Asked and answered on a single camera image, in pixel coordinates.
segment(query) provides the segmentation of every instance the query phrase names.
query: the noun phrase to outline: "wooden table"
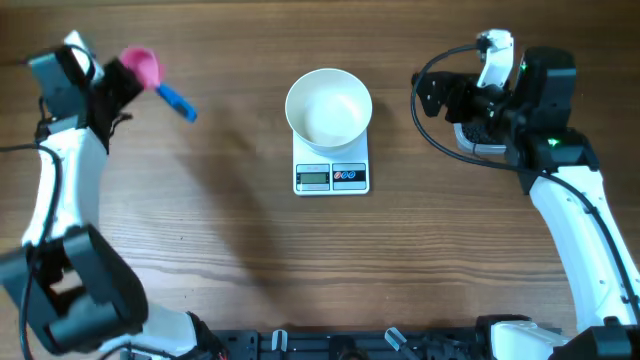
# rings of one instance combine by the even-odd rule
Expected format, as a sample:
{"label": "wooden table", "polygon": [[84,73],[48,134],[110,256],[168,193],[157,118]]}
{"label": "wooden table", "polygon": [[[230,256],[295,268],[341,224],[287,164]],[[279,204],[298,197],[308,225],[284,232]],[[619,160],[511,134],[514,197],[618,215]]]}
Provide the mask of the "wooden table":
{"label": "wooden table", "polygon": [[[200,109],[189,126],[156,96],[140,96],[102,177],[101,231],[154,302],[214,329],[422,329],[523,313],[575,334],[560,259],[516,176],[446,157],[410,118],[411,74],[496,27],[513,32],[518,56],[533,45],[575,55],[571,125],[592,141],[640,259],[637,1],[160,2],[0,5],[0,145],[32,141],[38,119],[36,82],[11,62],[72,29],[101,61],[129,44],[155,49],[168,82]],[[373,97],[367,196],[291,190],[284,99],[321,67],[353,73]],[[460,55],[439,68],[481,64]],[[443,119],[424,123],[455,146]],[[30,219],[39,161],[1,154],[0,169],[6,252]],[[18,358],[18,312],[6,295],[0,314],[0,358]]]}

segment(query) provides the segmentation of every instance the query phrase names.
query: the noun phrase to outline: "white digital scale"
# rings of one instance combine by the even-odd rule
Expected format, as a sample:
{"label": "white digital scale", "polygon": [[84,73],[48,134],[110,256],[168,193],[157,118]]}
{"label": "white digital scale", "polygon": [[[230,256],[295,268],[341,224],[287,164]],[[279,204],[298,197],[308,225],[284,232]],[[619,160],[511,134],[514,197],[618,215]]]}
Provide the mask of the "white digital scale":
{"label": "white digital scale", "polygon": [[363,195],[369,192],[367,132],[348,147],[322,153],[293,134],[293,192],[299,196]]}

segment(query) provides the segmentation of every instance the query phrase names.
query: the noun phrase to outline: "blue handle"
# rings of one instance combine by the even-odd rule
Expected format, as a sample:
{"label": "blue handle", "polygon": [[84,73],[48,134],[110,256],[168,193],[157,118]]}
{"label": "blue handle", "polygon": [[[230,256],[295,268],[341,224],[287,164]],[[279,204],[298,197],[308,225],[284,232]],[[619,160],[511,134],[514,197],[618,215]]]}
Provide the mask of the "blue handle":
{"label": "blue handle", "polygon": [[182,96],[173,91],[173,89],[168,85],[160,84],[160,86],[156,88],[156,93],[160,95],[160,97],[163,98],[175,111],[184,116],[188,122],[193,123],[196,121],[196,118],[198,117],[196,109]]}

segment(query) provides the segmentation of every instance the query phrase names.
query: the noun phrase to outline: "scale control panel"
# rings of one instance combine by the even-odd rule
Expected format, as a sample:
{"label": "scale control panel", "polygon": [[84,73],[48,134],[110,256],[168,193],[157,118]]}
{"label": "scale control panel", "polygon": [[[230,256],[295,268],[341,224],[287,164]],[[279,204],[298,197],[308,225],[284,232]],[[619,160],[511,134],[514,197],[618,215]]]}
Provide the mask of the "scale control panel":
{"label": "scale control panel", "polygon": [[364,163],[296,165],[296,190],[299,195],[366,193],[369,190],[367,166]]}

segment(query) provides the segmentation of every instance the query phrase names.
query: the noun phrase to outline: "pink object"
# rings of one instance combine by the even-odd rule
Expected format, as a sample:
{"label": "pink object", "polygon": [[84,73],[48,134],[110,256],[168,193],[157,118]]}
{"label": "pink object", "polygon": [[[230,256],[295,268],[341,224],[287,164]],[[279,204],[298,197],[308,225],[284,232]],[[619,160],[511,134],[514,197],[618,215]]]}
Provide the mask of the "pink object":
{"label": "pink object", "polygon": [[156,54],[151,49],[129,46],[120,54],[122,64],[136,74],[145,90],[156,89],[164,78],[164,65],[158,63]]}

